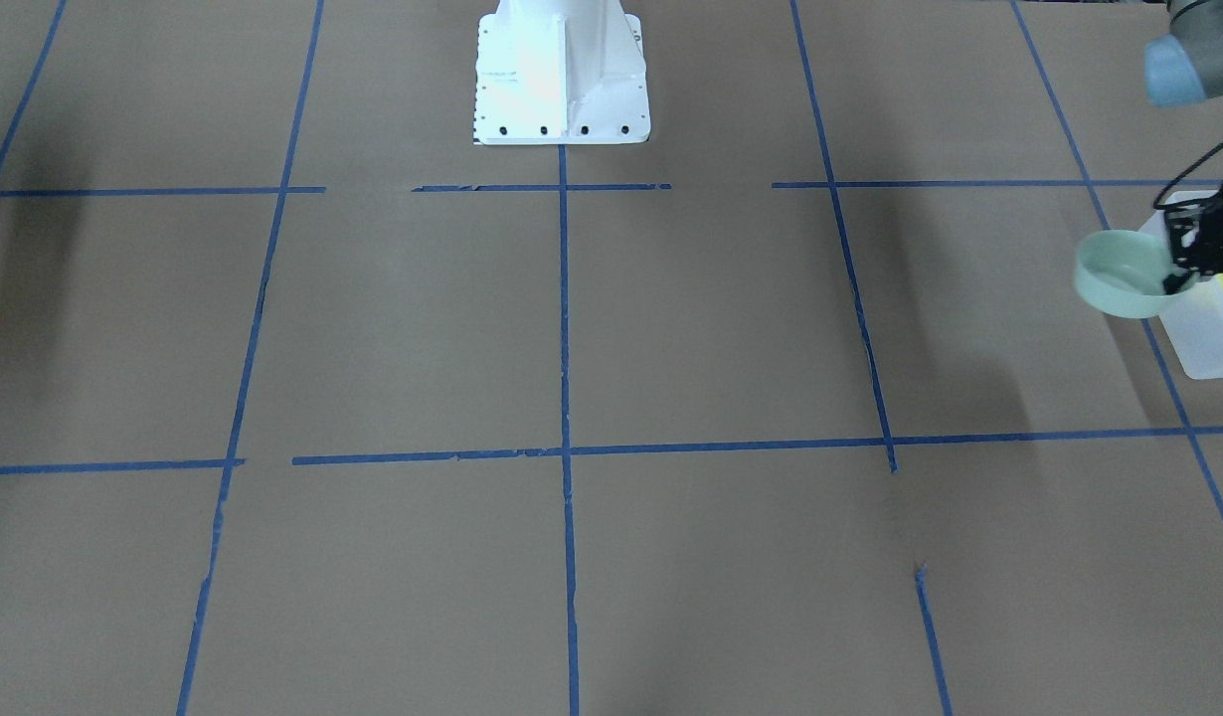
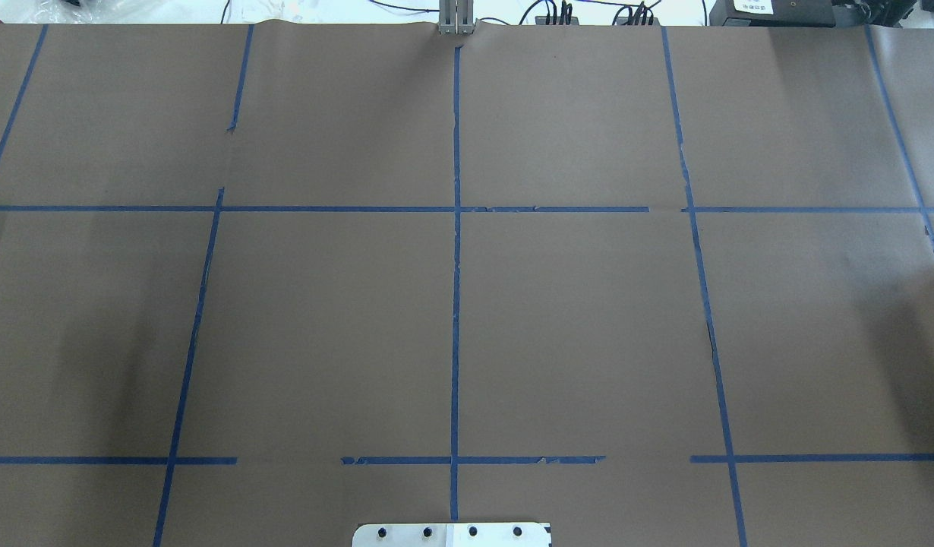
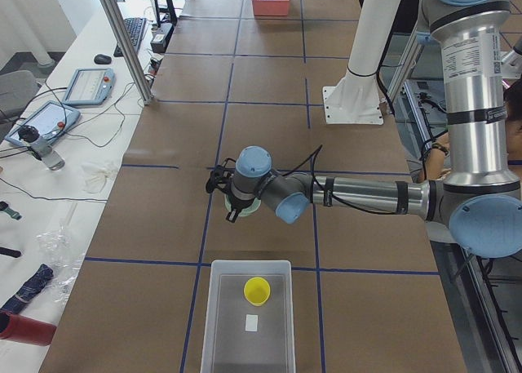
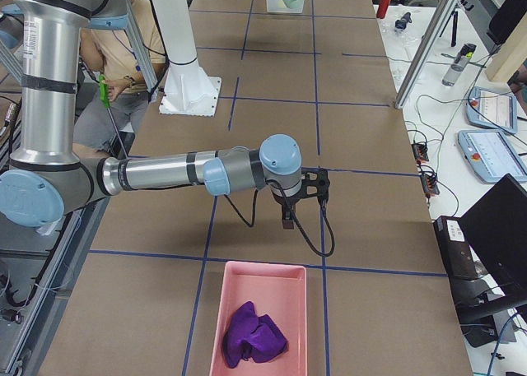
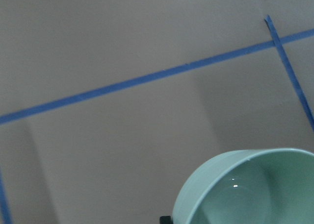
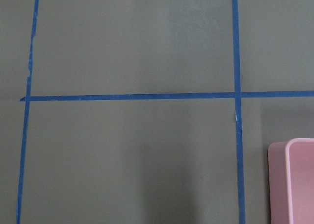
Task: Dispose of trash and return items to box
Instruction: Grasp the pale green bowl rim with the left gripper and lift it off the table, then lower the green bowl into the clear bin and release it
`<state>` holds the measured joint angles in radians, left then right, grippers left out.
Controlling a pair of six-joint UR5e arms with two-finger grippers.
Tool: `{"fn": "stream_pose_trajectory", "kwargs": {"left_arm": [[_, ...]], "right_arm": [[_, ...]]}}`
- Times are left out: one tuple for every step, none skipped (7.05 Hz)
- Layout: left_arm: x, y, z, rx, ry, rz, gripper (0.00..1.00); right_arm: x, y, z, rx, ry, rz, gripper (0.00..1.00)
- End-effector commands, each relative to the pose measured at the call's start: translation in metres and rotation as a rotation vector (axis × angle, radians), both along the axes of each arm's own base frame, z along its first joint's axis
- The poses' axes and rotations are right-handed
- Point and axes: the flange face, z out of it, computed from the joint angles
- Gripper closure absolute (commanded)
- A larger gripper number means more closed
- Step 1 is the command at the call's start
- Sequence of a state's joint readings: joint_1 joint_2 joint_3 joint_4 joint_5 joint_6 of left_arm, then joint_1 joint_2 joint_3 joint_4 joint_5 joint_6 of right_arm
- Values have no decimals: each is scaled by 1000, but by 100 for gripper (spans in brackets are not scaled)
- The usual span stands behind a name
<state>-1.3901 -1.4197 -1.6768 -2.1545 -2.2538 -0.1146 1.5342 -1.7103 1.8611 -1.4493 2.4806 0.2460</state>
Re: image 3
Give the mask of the person's forearm with watch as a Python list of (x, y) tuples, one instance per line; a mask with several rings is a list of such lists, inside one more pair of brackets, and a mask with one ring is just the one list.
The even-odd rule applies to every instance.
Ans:
[(449, 154), (450, 154), (450, 140), (449, 133), (446, 132), (440, 136), (427, 155), (423, 167), (416, 178), (418, 183), (425, 180), (442, 180), (449, 174)]

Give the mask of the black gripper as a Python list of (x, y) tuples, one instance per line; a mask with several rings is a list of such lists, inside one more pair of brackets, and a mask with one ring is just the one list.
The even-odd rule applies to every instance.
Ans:
[[(206, 192), (211, 194), (217, 189), (221, 193), (230, 194), (232, 192), (231, 183), (234, 171), (233, 168), (222, 165), (216, 166), (210, 171), (210, 177), (206, 182)], [(240, 210), (231, 209), (226, 215), (226, 220), (228, 222), (235, 222), (240, 214)]]

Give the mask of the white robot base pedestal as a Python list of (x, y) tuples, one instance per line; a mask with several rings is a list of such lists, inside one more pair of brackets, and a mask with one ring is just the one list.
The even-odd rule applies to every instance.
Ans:
[(347, 71), (323, 88), (328, 124), (383, 124), (377, 76), (400, 0), (364, 0)]

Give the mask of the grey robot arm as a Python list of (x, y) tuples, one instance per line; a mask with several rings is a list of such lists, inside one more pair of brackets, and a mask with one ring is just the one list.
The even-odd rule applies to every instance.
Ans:
[(420, 0), (418, 28), (440, 44), (446, 142), (409, 160), (413, 181), (365, 182), (272, 167), (259, 146), (243, 149), (233, 169), (217, 166), (206, 191), (225, 196), (229, 221), (269, 206), (286, 223), (311, 203), (375, 215), (417, 215), (444, 225), (463, 249), (501, 258), (521, 248), (521, 180), (508, 158), (520, 113), (514, 88), (502, 86), (499, 29), (508, 0)]

